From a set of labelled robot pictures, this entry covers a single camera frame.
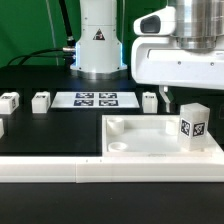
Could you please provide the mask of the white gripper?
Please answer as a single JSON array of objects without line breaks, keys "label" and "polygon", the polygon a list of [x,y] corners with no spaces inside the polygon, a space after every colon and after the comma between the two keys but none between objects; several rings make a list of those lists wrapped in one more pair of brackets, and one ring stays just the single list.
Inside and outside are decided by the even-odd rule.
[{"label": "white gripper", "polygon": [[173,5],[135,20],[131,73],[159,85],[174,113],[168,86],[224,90],[224,5]]}]

